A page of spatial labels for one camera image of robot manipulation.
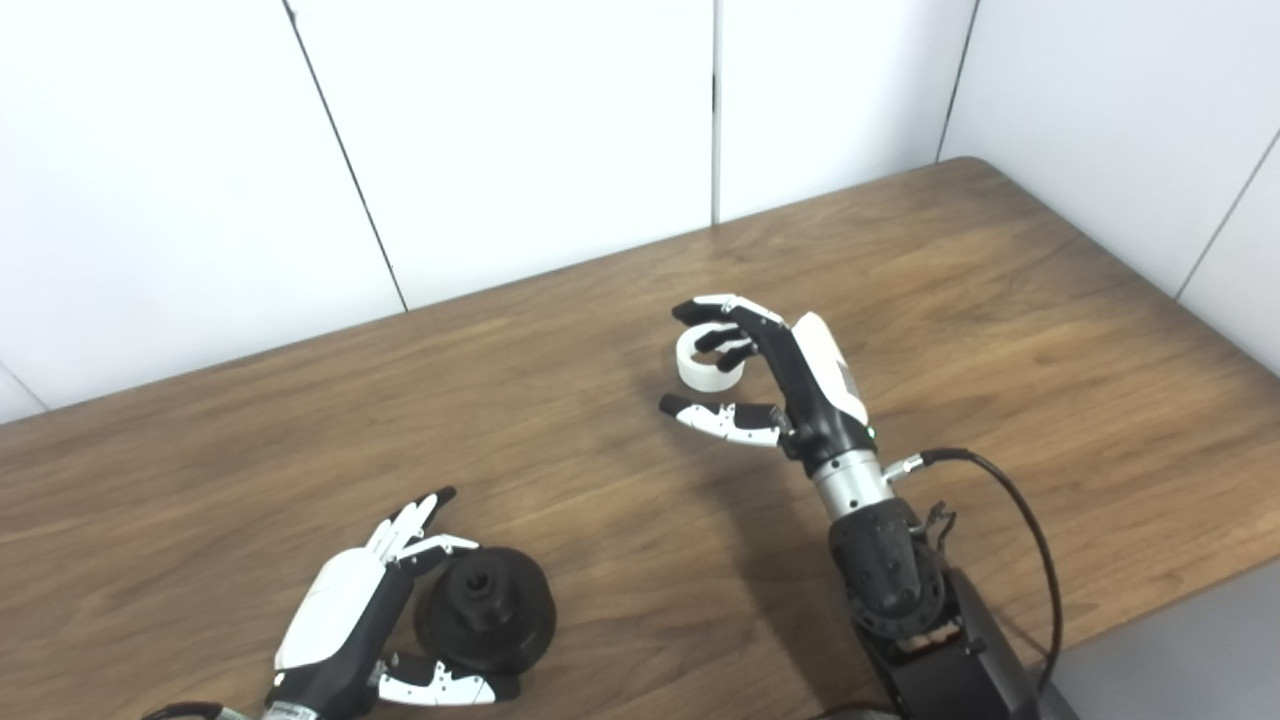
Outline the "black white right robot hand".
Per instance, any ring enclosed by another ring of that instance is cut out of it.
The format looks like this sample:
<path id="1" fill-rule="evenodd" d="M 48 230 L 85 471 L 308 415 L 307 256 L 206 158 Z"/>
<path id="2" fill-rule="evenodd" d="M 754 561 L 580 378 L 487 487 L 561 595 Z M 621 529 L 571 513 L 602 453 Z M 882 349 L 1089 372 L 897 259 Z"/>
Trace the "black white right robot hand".
<path id="1" fill-rule="evenodd" d="M 780 447 L 806 471 L 851 451 L 877 450 L 865 404 L 844 355 L 813 313 L 790 324 L 762 305 L 732 293 L 686 300 L 671 310 L 689 328 L 709 325 L 698 352 L 727 347 L 718 372 L 763 357 L 783 397 L 774 404 L 703 404 L 664 395 L 659 410 L 676 421 L 736 445 Z"/>

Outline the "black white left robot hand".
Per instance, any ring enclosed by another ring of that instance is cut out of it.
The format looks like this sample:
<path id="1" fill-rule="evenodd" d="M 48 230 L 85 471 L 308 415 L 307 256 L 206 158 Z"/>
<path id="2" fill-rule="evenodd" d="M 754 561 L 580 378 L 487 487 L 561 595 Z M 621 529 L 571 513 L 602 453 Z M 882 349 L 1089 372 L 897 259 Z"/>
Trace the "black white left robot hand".
<path id="1" fill-rule="evenodd" d="M 445 486 L 410 501 L 381 519 L 364 544 L 324 562 L 275 653 L 265 719 L 361 719 L 378 703 L 472 707 L 518 698 L 517 676 L 442 656 L 383 655 L 416 580 L 480 547 L 430 534 L 454 496 Z"/>

